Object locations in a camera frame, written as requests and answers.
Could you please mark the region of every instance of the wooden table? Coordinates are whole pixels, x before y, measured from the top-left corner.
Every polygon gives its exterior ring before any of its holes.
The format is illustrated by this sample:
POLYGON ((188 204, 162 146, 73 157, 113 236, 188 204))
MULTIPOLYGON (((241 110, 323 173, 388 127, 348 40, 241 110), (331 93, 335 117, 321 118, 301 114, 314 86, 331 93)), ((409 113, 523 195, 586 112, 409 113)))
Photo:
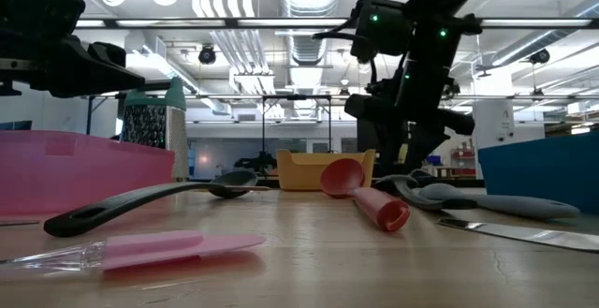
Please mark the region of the wooden table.
MULTIPOLYGON (((539 226, 482 210, 450 214, 539 226)), ((404 228, 388 234, 351 201, 318 193, 270 191, 234 200, 187 193, 78 238, 53 238, 40 226, 0 227, 1 258, 172 229, 268 239, 222 257, 102 277, 3 282, 0 302, 7 308, 599 306, 599 256, 440 227, 435 221, 442 216, 413 210, 404 228)))

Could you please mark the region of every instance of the black serving spoon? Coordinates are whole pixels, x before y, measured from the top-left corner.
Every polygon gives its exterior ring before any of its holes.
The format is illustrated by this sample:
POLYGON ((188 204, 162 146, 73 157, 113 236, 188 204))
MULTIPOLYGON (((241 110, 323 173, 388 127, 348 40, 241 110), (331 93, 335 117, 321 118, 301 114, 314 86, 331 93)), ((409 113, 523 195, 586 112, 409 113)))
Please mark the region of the black serving spoon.
POLYGON ((237 198, 251 190, 262 190, 256 186, 258 178, 253 172, 234 171, 222 175, 211 183, 166 183, 148 186, 139 190, 106 198, 76 210, 60 214, 44 223, 46 233, 54 237, 74 237, 153 200, 189 190, 208 190, 220 198, 237 198))

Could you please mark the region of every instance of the spoon handle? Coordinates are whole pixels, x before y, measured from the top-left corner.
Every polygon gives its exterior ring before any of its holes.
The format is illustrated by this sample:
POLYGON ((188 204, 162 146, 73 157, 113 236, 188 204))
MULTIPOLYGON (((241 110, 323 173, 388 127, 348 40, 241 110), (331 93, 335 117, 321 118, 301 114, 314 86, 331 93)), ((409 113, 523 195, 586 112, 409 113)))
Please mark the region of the spoon handle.
POLYGON ((228 191, 226 186, 215 183, 187 182, 148 186, 55 216, 44 223, 44 230, 54 237, 78 236, 153 200, 189 190, 228 191))

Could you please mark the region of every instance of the knife blade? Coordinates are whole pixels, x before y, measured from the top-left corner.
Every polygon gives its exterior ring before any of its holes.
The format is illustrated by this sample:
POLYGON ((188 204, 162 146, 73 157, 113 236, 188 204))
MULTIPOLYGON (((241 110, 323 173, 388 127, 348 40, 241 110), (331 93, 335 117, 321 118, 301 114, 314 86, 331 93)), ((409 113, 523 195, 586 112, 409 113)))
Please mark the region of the knife blade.
POLYGON ((439 219, 438 224, 522 242, 544 244, 580 252, 599 253, 599 236, 592 234, 491 223, 475 223, 460 219, 439 219))

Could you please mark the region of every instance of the metal frame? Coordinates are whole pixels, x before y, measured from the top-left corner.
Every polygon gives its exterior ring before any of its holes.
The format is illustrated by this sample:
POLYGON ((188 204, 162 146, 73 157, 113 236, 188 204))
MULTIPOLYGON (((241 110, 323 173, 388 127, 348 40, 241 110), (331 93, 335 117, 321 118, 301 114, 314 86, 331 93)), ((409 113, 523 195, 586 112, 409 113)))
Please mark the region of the metal frame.
POLYGON ((329 101, 329 151, 332 152, 332 96, 331 95, 263 95, 262 98, 262 152, 266 152, 266 101, 269 99, 275 99, 276 104, 281 99, 287 101, 298 101, 307 99, 326 99, 329 101))
MULTIPOLYGON (((262 99, 264 95, 187 95, 187 99, 215 98, 215 99, 262 99)), ((286 96, 305 96, 312 99, 347 99, 349 95, 266 95, 274 99, 287 99, 286 96)), ((522 100, 540 101, 545 99, 557 100, 596 100, 599 95, 454 95, 442 98, 442 101, 461 100, 522 100)))
POLYGON ((92 115, 94 114, 94 111, 97 110, 98 108, 100 108, 100 106, 104 102, 106 102, 106 100, 109 99, 107 96, 104 96, 102 98, 102 100, 94 106, 95 98, 96 98, 96 96, 93 96, 93 95, 87 97, 87 126, 85 129, 86 135, 90 135, 92 133, 92 115))
MULTIPOLYGON (((348 18, 144 18, 79 19, 80 30, 323 30, 348 18)), ((599 18, 477 18, 483 29, 580 30, 599 29, 599 18)))

